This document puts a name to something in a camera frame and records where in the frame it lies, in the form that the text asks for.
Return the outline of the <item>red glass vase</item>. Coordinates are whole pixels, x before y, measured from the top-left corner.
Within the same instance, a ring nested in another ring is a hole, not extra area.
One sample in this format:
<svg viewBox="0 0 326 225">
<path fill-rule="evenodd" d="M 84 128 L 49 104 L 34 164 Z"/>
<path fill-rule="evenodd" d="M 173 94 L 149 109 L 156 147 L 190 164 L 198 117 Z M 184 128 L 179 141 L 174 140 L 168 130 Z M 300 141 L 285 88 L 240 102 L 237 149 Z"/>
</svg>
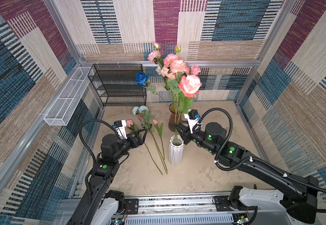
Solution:
<svg viewBox="0 0 326 225">
<path fill-rule="evenodd" d="M 176 124 L 176 120 L 180 121 L 181 120 L 181 116 L 179 116 L 178 113 L 176 113 L 175 108 L 172 104 L 169 105 L 169 111 L 171 112 L 170 118 L 169 118 L 169 122 L 168 122 L 168 128 L 170 131 L 175 132 L 175 124 Z"/>
</svg>

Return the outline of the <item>white ribbed ceramic vase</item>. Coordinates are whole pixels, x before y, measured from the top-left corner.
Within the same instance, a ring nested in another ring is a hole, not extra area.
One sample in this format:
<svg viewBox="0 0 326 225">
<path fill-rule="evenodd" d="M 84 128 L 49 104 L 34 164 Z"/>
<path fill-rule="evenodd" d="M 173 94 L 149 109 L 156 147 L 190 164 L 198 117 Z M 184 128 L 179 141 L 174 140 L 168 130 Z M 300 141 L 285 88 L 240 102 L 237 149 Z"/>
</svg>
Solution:
<svg viewBox="0 0 326 225">
<path fill-rule="evenodd" d="M 169 162 L 176 166 L 182 162 L 184 142 L 181 136 L 173 136 L 169 143 Z"/>
</svg>

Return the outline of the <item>pink rose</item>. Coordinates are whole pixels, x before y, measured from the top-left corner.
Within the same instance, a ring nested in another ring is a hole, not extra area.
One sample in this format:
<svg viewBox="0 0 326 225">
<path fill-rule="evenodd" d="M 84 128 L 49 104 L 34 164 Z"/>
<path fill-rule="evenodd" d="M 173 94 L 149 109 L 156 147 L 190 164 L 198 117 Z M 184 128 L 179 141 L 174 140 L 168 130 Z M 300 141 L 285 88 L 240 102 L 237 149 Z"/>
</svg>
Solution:
<svg viewBox="0 0 326 225">
<path fill-rule="evenodd" d="M 168 82 L 172 105 L 176 113 L 181 116 L 182 113 L 188 113 L 193 103 L 193 97 L 198 93 L 202 83 L 198 76 L 184 75 L 180 80 L 171 80 Z"/>
</svg>

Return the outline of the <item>blue rose stem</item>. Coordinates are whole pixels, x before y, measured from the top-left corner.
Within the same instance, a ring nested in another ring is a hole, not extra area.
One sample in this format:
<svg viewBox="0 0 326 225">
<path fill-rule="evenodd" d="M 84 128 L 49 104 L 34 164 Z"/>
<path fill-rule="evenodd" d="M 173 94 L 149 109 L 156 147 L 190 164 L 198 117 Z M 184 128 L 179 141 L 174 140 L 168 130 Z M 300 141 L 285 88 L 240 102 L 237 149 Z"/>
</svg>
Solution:
<svg viewBox="0 0 326 225">
<path fill-rule="evenodd" d="M 167 103 L 167 101 L 158 93 L 155 86 L 152 85 L 150 78 L 144 72 L 139 72 L 135 75 L 135 82 L 145 88 L 146 90 L 150 91 L 151 93 L 157 95 L 162 102 Z"/>
</svg>

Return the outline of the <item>pale peach carnation spray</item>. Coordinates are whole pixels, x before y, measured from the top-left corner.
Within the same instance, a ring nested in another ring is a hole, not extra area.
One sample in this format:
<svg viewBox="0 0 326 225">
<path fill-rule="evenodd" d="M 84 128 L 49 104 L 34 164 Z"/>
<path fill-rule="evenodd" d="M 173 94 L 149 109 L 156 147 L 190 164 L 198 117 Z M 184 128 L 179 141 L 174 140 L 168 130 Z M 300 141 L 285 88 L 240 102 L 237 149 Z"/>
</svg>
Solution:
<svg viewBox="0 0 326 225">
<path fill-rule="evenodd" d="M 156 73 L 162 76 L 162 80 L 165 83 L 165 89 L 169 90 L 167 85 L 168 80 L 175 80 L 177 78 L 177 73 L 173 72 L 171 63 L 174 60 L 179 60 L 177 51 L 174 53 L 168 54 L 163 58 L 163 51 L 161 50 L 161 45 L 157 42 L 153 43 L 154 50 L 148 55 L 148 60 L 150 63 L 156 65 Z"/>
</svg>

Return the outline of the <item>pink rose spray stem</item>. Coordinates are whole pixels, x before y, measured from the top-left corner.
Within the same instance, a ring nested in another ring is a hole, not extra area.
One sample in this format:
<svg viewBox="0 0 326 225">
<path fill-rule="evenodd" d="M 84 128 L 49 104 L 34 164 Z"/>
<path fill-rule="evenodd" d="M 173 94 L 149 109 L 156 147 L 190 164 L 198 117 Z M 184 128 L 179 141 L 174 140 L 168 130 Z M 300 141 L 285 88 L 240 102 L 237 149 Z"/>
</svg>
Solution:
<svg viewBox="0 0 326 225">
<path fill-rule="evenodd" d="M 187 75 L 197 76 L 201 72 L 201 69 L 198 65 L 193 65 L 190 69 L 186 71 Z"/>
</svg>

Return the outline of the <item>pink carnation spray stem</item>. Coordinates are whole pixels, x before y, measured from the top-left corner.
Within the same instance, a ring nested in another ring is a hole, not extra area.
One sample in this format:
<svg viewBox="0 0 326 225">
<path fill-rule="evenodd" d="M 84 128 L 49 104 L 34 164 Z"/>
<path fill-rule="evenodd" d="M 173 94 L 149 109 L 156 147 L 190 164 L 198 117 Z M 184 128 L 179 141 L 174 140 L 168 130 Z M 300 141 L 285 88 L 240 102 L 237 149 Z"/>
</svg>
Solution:
<svg viewBox="0 0 326 225">
<path fill-rule="evenodd" d="M 165 89 L 170 92 L 170 101 L 175 113 L 182 113 L 184 111 L 184 104 L 187 98 L 181 80 L 185 78 L 188 67 L 183 58 L 179 56 L 180 52 L 181 46 L 176 45 L 174 53 L 167 55 L 163 59 L 163 68 L 161 70 Z"/>
</svg>

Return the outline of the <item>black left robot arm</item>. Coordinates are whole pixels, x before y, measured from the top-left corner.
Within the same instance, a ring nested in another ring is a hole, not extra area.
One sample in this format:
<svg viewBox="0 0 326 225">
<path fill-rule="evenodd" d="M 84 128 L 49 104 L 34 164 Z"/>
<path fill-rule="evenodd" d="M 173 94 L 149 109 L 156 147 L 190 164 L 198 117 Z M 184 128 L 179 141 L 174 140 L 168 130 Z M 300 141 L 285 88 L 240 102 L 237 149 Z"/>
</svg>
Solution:
<svg viewBox="0 0 326 225">
<path fill-rule="evenodd" d="M 134 129 L 127 134 L 126 121 L 116 121 L 113 125 L 93 119 L 113 130 L 103 137 L 101 152 L 96 156 L 88 148 L 93 159 L 93 167 L 87 173 L 84 182 L 86 191 L 76 207 L 69 225 L 112 225 L 113 217 L 120 217 L 117 225 L 123 225 L 128 217 L 129 205 L 123 192 L 109 190 L 118 169 L 123 163 L 122 157 L 129 157 L 129 151 L 144 144 L 148 130 Z"/>
</svg>

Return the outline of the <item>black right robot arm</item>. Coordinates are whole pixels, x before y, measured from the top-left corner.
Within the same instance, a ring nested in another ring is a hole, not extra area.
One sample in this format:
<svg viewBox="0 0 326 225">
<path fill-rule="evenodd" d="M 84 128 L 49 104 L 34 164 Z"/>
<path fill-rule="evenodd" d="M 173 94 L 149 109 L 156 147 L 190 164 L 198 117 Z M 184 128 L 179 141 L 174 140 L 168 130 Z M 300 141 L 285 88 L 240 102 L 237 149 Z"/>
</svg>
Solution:
<svg viewBox="0 0 326 225">
<path fill-rule="evenodd" d="M 217 122 L 210 122 L 201 129 L 204 118 L 213 111 L 224 113 L 229 128 L 224 129 Z M 301 177 L 284 171 L 269 162 L 258 158 L 244 147 L 231 142 L 233 120 L 222 108 L 211 108 L 202 115 L 197 110 L 189 110 L 185 119 L 174 125 L 183 143 L 195 144 L 214 156 L 214 164 L 222 171 L 239 170 L 248 173 L 274 187 L 267 190 L 251 190 L 242 186 L 234 186 L 229 202 L 233 209 L 259 207 L 284 211 L 291 219 L 305 224 L 313 224 L 318 213 L 326 213 L 326 209 L 317 207 L 317 194 L 326 194 L 326 189 L 319 187 L 319 181 L 313 176 Z"/>
</svg>

